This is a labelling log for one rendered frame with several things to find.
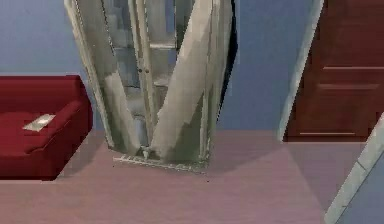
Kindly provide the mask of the dark brown room door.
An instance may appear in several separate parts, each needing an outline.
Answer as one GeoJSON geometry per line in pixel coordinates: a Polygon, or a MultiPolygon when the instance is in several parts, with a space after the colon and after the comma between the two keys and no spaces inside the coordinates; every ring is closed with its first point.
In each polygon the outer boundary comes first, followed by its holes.
{"type": "Polygon", "coordinates": [[[364,142],[384,113],[384,0],[313,0],[284,142],[364,142]]]}

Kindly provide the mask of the pale flat book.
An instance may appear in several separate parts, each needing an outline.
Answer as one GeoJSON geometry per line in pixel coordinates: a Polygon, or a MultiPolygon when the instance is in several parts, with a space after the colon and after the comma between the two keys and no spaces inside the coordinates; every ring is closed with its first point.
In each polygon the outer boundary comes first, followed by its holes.
{"type": "Polygon", "coordinates": [[[41,131],[45,126],[47,126],[54,118],[53,114],[43,114],[33,120],[32,122],[26,124],[23,129],[29,130],[29,131],[35,131],[39,132],[41,131]]]}

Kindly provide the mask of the red sofa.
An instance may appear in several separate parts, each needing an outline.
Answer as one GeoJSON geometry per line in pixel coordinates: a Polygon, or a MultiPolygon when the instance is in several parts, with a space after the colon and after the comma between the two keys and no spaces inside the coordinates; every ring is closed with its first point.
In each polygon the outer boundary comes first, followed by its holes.
{"type": "Polygon", "coordinates": [[[54,180],[87,137],[93,111],[78,74],[0,76],[0,180],[54,180]],[[23,127],[43,114],[41,131],[23,127]]]}

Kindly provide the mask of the white glass display cabinet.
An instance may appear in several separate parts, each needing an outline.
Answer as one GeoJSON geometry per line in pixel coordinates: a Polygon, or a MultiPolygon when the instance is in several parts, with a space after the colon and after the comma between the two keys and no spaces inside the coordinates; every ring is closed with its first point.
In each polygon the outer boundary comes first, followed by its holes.
{"type": "Polygon", "coordinates": [[[64,0],[123,163],[199,172],[236,50],[234,0],[64,0]]]}

